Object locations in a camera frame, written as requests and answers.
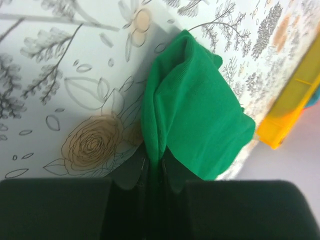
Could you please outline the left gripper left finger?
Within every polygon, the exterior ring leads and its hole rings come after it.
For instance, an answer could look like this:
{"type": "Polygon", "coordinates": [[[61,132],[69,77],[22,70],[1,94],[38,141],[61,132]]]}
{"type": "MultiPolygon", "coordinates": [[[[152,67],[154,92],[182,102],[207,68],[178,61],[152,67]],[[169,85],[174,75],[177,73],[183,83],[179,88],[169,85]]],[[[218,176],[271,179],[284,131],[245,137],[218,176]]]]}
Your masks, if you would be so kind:
{"type": "Polygon", "coordinates": [[[25,178],[0,183],[3,240],[142,240],[144,147],[106,177],[25,178]]]}

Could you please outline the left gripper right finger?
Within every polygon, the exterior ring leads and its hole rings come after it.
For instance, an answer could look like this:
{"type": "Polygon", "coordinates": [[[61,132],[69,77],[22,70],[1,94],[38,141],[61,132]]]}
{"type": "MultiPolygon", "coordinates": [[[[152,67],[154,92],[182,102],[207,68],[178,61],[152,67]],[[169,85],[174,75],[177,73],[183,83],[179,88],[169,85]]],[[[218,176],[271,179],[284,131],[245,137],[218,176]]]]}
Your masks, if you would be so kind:
{"type": "Polygon", "coordinates": [[[161,160],[167,240],[312,240],[314,216],[284,180],[202,180],[170,150],[161,160]]]}

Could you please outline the green t-shirt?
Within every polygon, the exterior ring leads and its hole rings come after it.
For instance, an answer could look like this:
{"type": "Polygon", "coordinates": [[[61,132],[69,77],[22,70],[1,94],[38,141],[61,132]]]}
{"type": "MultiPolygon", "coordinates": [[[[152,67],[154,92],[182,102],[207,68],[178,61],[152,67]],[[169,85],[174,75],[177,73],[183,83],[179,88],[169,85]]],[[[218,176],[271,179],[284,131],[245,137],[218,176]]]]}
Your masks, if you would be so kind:
{"type": "Polygon", "coordinates": [[[219,69],[223,60],[181,31],[152,64],[141,106],[151,172],[165,150],[203,180],[227,170],[255,133],[219,69]]]}

